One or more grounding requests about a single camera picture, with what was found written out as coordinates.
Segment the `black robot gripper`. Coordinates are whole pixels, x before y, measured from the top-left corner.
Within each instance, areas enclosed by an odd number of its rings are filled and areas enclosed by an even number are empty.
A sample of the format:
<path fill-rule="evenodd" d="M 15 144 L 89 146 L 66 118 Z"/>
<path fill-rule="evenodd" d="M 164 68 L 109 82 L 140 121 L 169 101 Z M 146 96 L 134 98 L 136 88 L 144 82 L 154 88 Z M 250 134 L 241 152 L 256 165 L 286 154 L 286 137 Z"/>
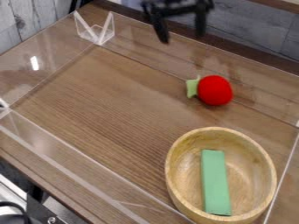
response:
<path fill-rule="evenodd" d="M 194 33 L 201 37 L 205 33 L 205 13 L 214 8 L 212 0 L 141 0 L 141 9 L 146 16 L 152 16 L 152 25 L 161 43 L 169 43 L 169 33 L 162 17 L 194 14 Z"/>

